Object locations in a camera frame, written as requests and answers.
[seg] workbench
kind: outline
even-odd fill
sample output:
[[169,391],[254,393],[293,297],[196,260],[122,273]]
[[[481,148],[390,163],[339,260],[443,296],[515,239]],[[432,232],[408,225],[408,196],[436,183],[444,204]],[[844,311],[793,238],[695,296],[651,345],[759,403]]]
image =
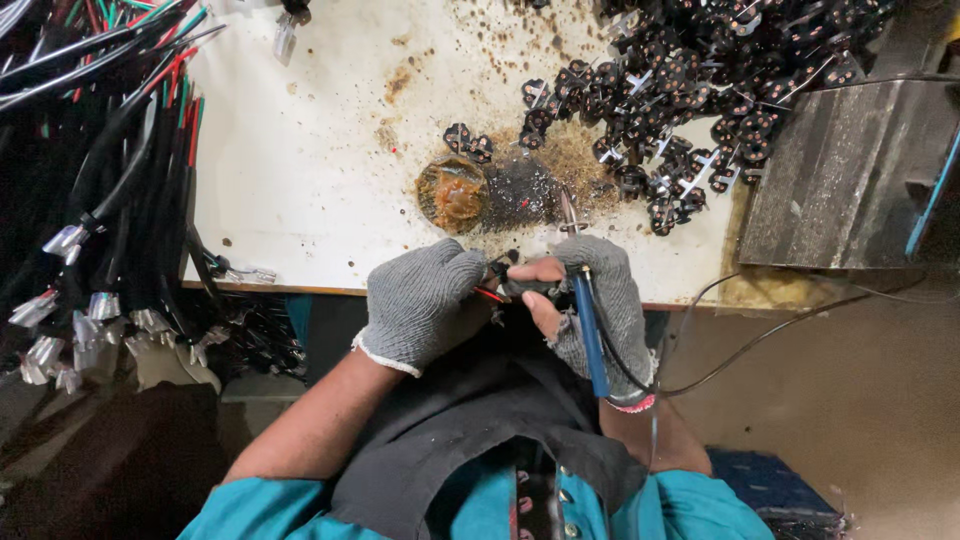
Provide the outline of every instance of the workbench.
[[[422,216],[413,188],[423,167],[448,153],[447,127],[488,134],[494,161],[522,160],[510,146],[525,110],[521,85],[552,86],[572,59],[611,58],[588,1],[554,0],[540,11],[514,0],[317,1],[286,63],[273,55],[278,2],[210,5],[214,16],[200,30],[229,26],[189,67],[206,96],[194,220],[206,247],[234,267],[276,271],[275,285],[241,285],[250,290],[364,294],[375,266],[447,236]],[[712,149],[713,121],[674,133]],[[603,127],[558,121],[532,156],[562,182],[608,183],[589,149]],[[627,250],[646,306],[684,307],[724,271],[729,192],[707,189],[708,209],[661,237],[642,199],[595,191],[577,202],[586,233]],[[517,212],[529,210],[517,201]],[[539,223],[457,239],[491,257],[517,248],[527,259],[563,237],[557,223]],[[190,265],[185,279],[197,279]],[[716,299],[710,291],[703,304]],[[766,306],[743,297],[733,307]]]

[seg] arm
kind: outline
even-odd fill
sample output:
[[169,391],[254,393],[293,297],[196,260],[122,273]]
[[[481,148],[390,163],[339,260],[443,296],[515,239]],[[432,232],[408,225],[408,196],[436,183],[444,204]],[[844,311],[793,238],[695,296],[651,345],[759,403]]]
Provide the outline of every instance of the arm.
[[348,354],[240,454],[224,482],[250,477],[329,479],[376,407],[405,374],[426,366],[490,320],[470,296],[487,269],[483,252],[446,239],[408,252],[368,277],[370,323]]
[[[532,264],[514,266],[508,277],[517,281],[555,282],[566,275],[566,267],[588,264],[593,271],[599,303],[610,319],[608,332],[626,366],[638,380],[650,384],[656,364],[644,343],[643,307],[636,282],[630,275],[627,254],[608,240],[593,236],[569,238],[556,246],[555,257]],[[575,372],[589,378],[579,323],[574,316],[560,313],[540,294],[524,292],[523,303],[530,309],[537,328],[550,347]],[[603,434],[627,447],[634,458],[653,472],[682,469],[710,474],[710,463],[703,445],[666,400],[657,399],[658,441],[656,463],[650,463],[652,408],[645,392],[630,382],[608,358],[605,358],[611,398],[600,400],[600,428]]]
[[348,354],[253,440],[224,483],[249,477],[329,479],[343,467],[376,406],[405,375],[362,351]]
[[[651,463],[654,409],[657,414],[657,450],[656,462]],[[664,398],[658,398],[651,408],[633,413],[622,412],[607,400],[600,400],[600,430],[609,438],[622,442],[627,452],[649,467],[651,473],[681,470],[707,476],[713,474],[704,445]]]

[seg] teal shirt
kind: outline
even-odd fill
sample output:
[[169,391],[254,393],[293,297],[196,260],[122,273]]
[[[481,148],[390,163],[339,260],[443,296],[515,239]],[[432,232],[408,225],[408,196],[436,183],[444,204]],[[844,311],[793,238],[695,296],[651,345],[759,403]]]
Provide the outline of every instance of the teal shirt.
[[[510,538],[509,513],[516,499],[514,469],[493,468],[474,478],[470,495],[450,526],[450,537]],[[652,475],[644,489],[634,493],[609,520],[593,489],[576,475],[565,474],[565,469],[558,467],[556,485],[569,494],[562,503],[568,537],[773,540],[770,529],[723,480],[699,473]],[[323,491],[324,483],[316,480],[237,480],[210,494],[200,515],[180,538],[383,538],[372,530],[326,517],[317,503]]]

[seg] hand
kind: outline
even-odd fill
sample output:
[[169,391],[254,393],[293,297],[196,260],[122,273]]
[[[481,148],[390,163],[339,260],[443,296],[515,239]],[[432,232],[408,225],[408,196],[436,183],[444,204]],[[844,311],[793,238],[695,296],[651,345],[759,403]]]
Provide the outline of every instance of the hand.
[[486,271],[483,252],[464,251],[453,238],[384,262],[367,278],[370,323],[353,346],[378,364],[419,377],[490,320],[492,304],[470,296]]
[[[584,264],[590,267],[595,302],[607,315],[607,333],[627,369],[640,382],[649,385],[657,371],[656,358],[644,343],[643,307],[636,282],[630,275],[630,261],[623,249],[609,240],[596,236],[577,236],[557,245],[555,257],[537,260],[532,264],[514,266],[507,277],[518,281],[554,282]],[[573,371],[589,379],[587,354],[584,350],[580,320],[576,315],[560,313],[543,295],[527,291],[523,303],[530,309],[537,328],[557,356]],[[639,403],[646,394],[625,376],[622,370],[604,354],[607,379],[610,381],[610,401],[617,406]]]

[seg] blue soldering iron handle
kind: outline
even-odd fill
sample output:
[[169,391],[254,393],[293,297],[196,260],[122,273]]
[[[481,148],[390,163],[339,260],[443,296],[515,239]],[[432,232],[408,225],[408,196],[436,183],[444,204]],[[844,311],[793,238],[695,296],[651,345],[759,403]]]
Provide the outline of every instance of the blue soldering iron handle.
[[593,395],[598,398],[610,396],[610,383],[603,365],[603,351],[600,349],[600,334],[593,313],[593,296],[583,275],[573,278],[573,294],[577,299],[577,315],[580,317],[580,329],[584,335],[584,349],[587,352],[587,369],[590,382],[593,383]]

